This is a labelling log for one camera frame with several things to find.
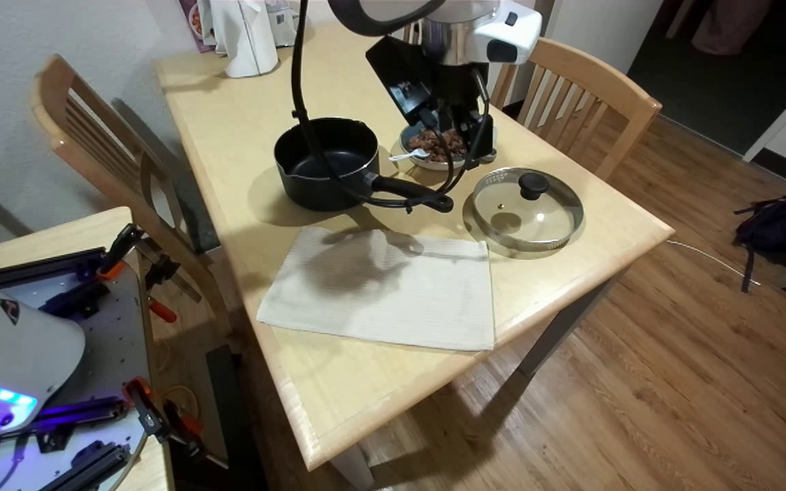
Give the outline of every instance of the red object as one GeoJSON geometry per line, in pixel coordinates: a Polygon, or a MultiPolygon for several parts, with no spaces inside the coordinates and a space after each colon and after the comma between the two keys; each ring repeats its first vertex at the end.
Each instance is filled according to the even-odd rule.
{"type": "Polygon", "coordinates": [[[178,323],[178,313],[167,308],[164,302],[159,302],[155,298],[151,298],[151,312],[168,324],[178,323]]]}
{"type": "Polygon", "coordinates": [[[118,263],[108,271],[98,274],[98,282],[113,283],[123,271],[125,271],[125,263],[118,263]]]}

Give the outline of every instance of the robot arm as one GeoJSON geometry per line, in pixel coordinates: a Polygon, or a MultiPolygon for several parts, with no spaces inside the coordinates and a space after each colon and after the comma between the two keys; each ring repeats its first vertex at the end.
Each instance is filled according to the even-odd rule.
{"type": "Polygon", "coordinates": [[[493,155],[492,117],[477,107],[486,104],[489,64],[531,54],[537,12],[515,0],[327,2],[343,27],[381,35],[366,57],[410,124],[407,133],[455,130],[471,160],[493,155]]]}

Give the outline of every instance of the lid handle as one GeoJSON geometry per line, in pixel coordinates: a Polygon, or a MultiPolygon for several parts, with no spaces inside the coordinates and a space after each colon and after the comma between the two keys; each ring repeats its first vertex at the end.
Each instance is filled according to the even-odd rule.
{"type": "Polygon", "coordinates": [[[531,171],[522,174],[519,186],[522,186],[522,197],[530,203],[540,200],[540,194],[549,190],[549,181],[544,174],[531,174],[531,171]]]}

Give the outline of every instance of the wooden table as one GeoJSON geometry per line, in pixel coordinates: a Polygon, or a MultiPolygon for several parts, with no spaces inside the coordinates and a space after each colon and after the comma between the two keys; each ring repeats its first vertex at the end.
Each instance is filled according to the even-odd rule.
{"type": "MultiPolygon", "coordinates": [[[[0,244],[0,267],[37,263],[73,250],[106,249],[128,222],[128,208],[115,208],[63,226],[0,244]]],[[[155,440],[145,440],[141,454],[134,459],[121,486],[168,488],[167,451],[155,440]]]]}
{"type": "MultiPolygon", "coordinates": [[[[402,151],[395,143],[403,119],[362,57],[372,43],[373,39],[358,39],[338,24],[310,31],[304,92],[310,117],[369,124],[381,145],[381,171],[392,171],[388,155],[402,151]]],[[[223,79],[220,68],[216,54],[168,57],[159,64],[159,83],[308,469],[454,381],[484,351],[414,349],[259,324],[259,302],[304,226],[379,224],[420,237],[469,237],[461,203],[486,171],[536,166],[561,177],[583,200],[586,222],[571,245],[546,259],[492,259],[496,346],[540,331],[557,312],[671,235],[656,216],[499,111],[493,111],[499,155],[461,181],[454,194],[455,211],[447,216],[426,208],[411,216],[379,208],[340,216],[299,211],[284,197],[274,160],[275,139],[294,126],[289,51],[280,51],[280,65],[259,79],[223,79]]]]}

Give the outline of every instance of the white paper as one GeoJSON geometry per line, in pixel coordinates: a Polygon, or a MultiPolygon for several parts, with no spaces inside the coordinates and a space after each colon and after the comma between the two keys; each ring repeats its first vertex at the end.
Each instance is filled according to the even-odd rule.
{"type": "Polygon", "coordinates": [[[304,230],[259,323],[439,349],[493,349],[486,245],[304,230]]]}

